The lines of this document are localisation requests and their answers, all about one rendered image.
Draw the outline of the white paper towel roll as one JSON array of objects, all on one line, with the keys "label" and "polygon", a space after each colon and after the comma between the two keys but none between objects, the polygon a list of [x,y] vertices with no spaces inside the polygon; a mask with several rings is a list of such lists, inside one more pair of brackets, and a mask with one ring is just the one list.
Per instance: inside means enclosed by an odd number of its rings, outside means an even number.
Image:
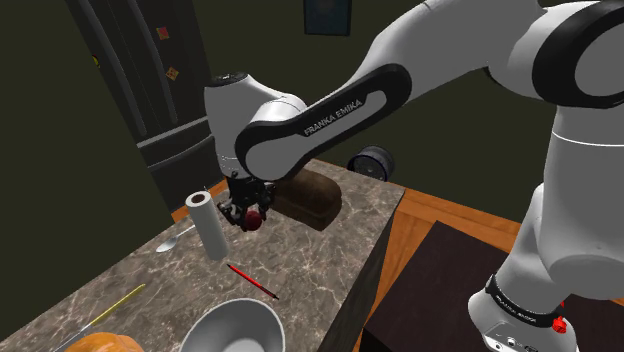
[{"label": "white paper towel roll", "polygon": [[220,261],[228,246],[214,200],[208,191],[197,191],[186,198],[186,207],[209,259]]}]

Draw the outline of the brown bread loaf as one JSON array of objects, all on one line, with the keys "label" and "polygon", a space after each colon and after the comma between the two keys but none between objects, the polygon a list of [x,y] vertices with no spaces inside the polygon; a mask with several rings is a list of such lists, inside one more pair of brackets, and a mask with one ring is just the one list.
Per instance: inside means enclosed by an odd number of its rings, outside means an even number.
[{"label": "brown bread loaf", "polygon": [[276,183],[271,209],[317,231],[328,227],[342,208],[342,192],[329,177],[302,169]]}]

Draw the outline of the silver spoon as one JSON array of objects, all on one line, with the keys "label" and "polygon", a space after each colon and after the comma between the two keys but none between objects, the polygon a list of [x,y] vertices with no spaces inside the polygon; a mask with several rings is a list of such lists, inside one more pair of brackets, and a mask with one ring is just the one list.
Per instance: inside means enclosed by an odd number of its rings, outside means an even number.
[{"label": "silver spoon", "polygon": [[189,228],[185,229],[184,231],[176,234],[175,236],[167,239],[165,242],[163,242],[162,244],[160,244],[157,248],[156,248],[156,252],[157,253],[163,253],[163,252],[167,252],[169,250],[171,250],[172,248],[175,247],[178,239],[184,235],[185,233],[189,232],[190,230],[194,229],[195,226],[192,225]]}]

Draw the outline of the red pen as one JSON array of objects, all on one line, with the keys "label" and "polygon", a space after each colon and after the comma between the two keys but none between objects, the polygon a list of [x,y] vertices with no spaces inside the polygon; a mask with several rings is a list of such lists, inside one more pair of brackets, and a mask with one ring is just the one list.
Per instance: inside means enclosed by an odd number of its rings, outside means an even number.
[{"label": "red pen", "polygon": [[240,277],[242,277],[243,279],[245,279],[246,281],[248,281],[249,283],[251,283],[252,285],[254,285],[256,288],[258,288],[259,290],[261,290],[262,292],[264,292],[265,294],[267,294],[268,296],[270,296],[273,299],[279,300],[279,297],[273,293],[272,291],[270,291],[269,289],[267,289],[266,287],[264,287],[262,284],[258,283],[256,280],[254,280],[253,278],[251,278],[249,275],[247,275],[246,273],[244,273],[243,271],[241,271],[240,269],[238,269],[237,267],[231,265],[231,264],[226,264],[227,267],[229,269],[231,269],[233,272],[235,272],[237,275],[239,275]]}]

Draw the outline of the grey bowl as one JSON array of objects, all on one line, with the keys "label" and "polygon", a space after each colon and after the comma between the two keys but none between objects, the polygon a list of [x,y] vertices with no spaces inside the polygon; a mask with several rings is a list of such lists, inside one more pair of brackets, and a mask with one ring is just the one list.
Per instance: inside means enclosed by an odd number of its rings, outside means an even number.
[{"label": "grey bowl", "polygon": [[188,331],[179,352],[286,352],[285,332],[266,303],[232,299],[205,313]]}]

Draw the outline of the black refrigerator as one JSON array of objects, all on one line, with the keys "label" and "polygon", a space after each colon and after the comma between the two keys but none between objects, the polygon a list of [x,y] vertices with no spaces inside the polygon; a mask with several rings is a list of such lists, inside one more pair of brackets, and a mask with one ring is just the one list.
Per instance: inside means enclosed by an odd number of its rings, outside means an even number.
[{"label": "black refrigerator", "polygon": [[169,211],[222,181],[192,0],[65,0]]}]

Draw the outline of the orange pumpkin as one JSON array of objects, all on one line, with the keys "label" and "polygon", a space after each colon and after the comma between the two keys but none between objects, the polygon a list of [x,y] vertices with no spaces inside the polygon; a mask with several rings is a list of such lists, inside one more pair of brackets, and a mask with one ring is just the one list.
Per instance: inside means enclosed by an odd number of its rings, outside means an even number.
[{"label": "orange pumpkin", "polygon": [[97,332],[79,339],[64,352],[144,352],[144,350],[129,336]]}]

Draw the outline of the dark robot stand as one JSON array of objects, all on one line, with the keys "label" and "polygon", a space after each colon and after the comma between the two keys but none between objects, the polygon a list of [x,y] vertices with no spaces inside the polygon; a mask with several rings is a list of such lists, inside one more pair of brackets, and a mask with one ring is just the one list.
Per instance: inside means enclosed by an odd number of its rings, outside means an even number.
[{"label": "dark robot stand", "polygon": [[[437,222],[362,333],[359,352],[491,352],[468,314],[507,253]],[[624,352],[624,306],[569,296],[580,352]]]}]

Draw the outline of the yellow-handled knife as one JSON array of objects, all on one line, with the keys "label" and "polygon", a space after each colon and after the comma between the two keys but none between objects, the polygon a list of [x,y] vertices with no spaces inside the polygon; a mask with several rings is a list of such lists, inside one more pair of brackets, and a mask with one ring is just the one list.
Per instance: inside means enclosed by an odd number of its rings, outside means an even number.
[{"label": "yellow-handled knife", "polygon": [[99,323],[104,321],[108,316],[110,316],[120,306],[122,306],[124,303],[126,303],[128,300],[130,300],[132,297],[136,296],[145,287],[146,287],[145,283],[138,285],[132,291],[127,293],[124,297],[119,299],[117,302],[115,302],[110,307],[108,307],[105,311],[103,311],[101,314],[99,314],[96,318],[94,318],[89,323],[87,323],[85,326],[83,326],[76,334],[74,334],[73,336],[67,338],[64,342],[62,342],[52,352],[64,352],[70,345],[72,345],[73,343],[75,343],[78,340],[80,340],[81,338],[83,338],[91,328],[95,327],[96,325],[98,325]]}]

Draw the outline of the dark wall picture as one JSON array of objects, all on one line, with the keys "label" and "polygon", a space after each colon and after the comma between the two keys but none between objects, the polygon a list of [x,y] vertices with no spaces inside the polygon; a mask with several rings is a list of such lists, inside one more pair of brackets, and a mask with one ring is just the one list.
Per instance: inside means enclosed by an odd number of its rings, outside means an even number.
[{"label": "dark wall picture", "polygon": [[352,0],[303,0],[306,35],[349,36]]}]

